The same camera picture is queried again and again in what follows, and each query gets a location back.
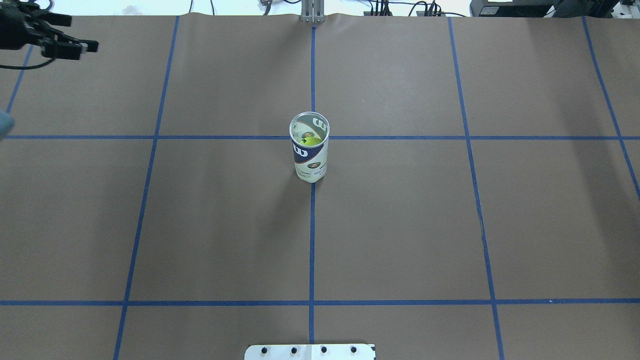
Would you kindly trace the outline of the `white blue tennis ball can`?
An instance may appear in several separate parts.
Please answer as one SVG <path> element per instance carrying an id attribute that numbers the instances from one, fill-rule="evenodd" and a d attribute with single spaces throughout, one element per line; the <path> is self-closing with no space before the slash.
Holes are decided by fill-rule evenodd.
<path id="1" fill-rule="evenodd" d="M 330 123 L 318 112 L 306 111 L 297 114 L 288 126 L 288 133 L 294 157 L 294 170 L 297 177 L 307 183 L 317 183 L 327 172 L 329 155 Z M 325 139 L 322 146 L 304 149 L 297 146 L 296 140 L 304 133 Z"/>

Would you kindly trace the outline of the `yellow tennis ball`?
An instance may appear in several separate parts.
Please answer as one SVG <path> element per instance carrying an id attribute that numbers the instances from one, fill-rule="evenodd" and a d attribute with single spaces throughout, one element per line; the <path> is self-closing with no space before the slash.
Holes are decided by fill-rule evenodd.
<path id="1" fill-rule="evenodd" d="M 314 136 L 313 133 L 304 133 L 300 138 L 296 139 L 296 144 L 304 150 L 310 150 L 320 147 L 325 142 L 322 137 Z"/>

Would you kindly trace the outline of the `aluminium frame post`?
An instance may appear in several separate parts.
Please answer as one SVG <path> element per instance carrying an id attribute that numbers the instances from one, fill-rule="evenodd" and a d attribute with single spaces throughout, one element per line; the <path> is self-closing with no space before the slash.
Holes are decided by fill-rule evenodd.
<path id="1" fill-rule="evenodd" d="M 324 0 L 301 0 L 300 19 L 303 24 L 319 25 L 325 22 Z"/>

